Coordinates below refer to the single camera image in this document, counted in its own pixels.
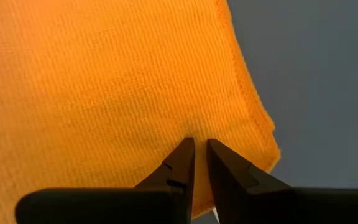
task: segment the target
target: fabric texture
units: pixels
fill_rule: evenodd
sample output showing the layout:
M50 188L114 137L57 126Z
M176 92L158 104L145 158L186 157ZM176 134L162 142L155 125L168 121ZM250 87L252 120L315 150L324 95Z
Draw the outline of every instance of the fabric texture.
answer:
M196 140L193 216L213 207L206 140L280 157L225 0L0 0L0 223L46 187L133 187Z

